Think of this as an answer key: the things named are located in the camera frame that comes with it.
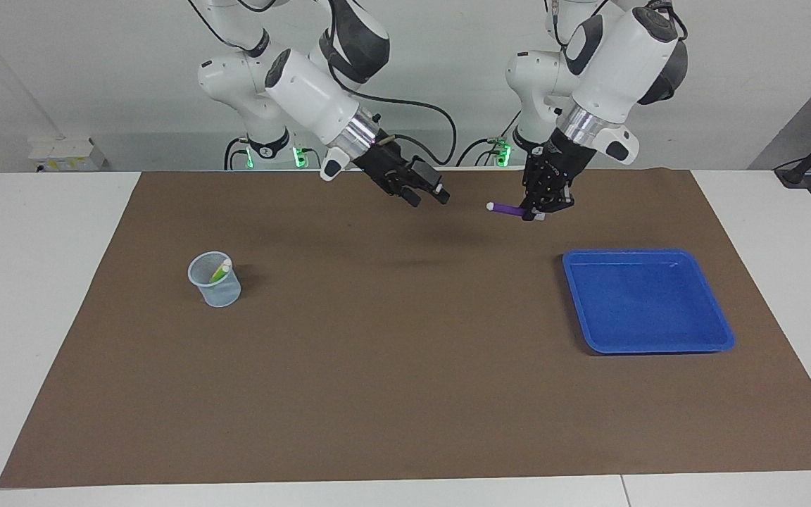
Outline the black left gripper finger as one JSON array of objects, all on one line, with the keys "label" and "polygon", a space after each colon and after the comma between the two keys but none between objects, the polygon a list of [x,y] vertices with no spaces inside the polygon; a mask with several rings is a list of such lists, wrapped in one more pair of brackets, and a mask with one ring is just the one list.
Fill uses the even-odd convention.
[{"label": "black left gripper finger", "polygon": [[522,200],[522,221],[544,221],[545,213],[539,209],[539,202],[545,193],[545,184],[524,182],[525,196]]},{"label": "black left gripper finger", "polygon": [[566,211],[573,205],[575,205],[575,199],[572,195],[572,181],[568,180],[553,196],[547,196],[545,212]]}]

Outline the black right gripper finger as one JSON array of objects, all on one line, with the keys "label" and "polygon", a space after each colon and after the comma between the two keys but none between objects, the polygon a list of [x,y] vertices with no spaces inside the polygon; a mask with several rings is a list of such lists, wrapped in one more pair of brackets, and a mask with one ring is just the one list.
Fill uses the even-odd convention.
[{"label": "black right gripper finger", "polygon": [[446,205],[450,194],[444,189],[441,173],[426,161],[410,161],[405,172],[405,185],[418,189],[434,197],[441,205]]},{"label": "black right gripper finger", "polygon": [[383,189],[384,192],[386,192],[389,196],[395,196],[396,198],[405,200],[405,202],[408,202],[408,204],[413,208],[417,208],[420,205],[421,198],[418,196],[418,194],[413,192],[411,187],[402,187],[396,185],[390,186],[389,184],[384,183],[381,185],[381,189]]}]

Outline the purple pen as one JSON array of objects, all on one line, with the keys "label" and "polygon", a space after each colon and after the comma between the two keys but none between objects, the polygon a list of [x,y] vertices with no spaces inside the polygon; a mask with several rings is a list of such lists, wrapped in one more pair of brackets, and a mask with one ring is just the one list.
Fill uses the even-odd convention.
[{"label": "purple pen", "polygon": [[496,202],[487,202],[486,210],[496,214],[518,216],[518,218],[525,221],[543,221],[545,219],[545,214],[541,214],[537,211],[525,211],[523,208],[520,208],[520,206],[510,206]]}]

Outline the blue plastic tray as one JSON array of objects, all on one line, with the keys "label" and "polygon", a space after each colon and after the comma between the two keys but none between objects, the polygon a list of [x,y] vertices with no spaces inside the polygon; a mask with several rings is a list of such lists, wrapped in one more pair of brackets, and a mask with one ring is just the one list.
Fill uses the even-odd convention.
[{"label": "blue plastic tray", "polygon": [[683,249],[575,249],[562,265],[590,349],[717,353],[735,346],[705,273]]}]

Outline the brown table mat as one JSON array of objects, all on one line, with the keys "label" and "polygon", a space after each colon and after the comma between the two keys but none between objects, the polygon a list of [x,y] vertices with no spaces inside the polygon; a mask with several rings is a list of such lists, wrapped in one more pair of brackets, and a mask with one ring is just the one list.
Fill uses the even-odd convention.
[{"label": "brown table mat", "polygon": [[[537,223],[484,208],[519,173],[444,183],[139,177],[0,487],[811,470],[811,379],[691,173],[590,170]],[[561,262],[598,248],[689,251],[734,348],[582,344]]]}]

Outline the translucent plastic cup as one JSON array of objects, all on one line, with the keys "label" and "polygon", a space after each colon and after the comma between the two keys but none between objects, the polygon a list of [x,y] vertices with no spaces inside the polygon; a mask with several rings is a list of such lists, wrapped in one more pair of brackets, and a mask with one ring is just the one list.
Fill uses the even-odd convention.
[{"label": "translucent plastic cup", "polygon": [[239,283],[234,271],[234,263],[232,263],[230,272],[221,282],[209,283],[212,274],[226,258],[231,259],[222,251],[207,251],[194,258],[189,264],[189,268],[187,268],[187,278],[199,289],[203,301],[209,307],[228,307],[237,301],[239,295],[241,295],[241,283]]}]

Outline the white power strip box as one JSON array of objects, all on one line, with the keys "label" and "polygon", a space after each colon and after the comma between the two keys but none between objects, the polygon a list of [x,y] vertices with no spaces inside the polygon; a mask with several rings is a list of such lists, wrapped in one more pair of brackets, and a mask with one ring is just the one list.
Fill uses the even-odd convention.
[{"label": "white power strip box", "polygon": [[42,171],[100,171],[108,160],[89,137],[39,138],[28,140],[28,161],[32,169]]}]

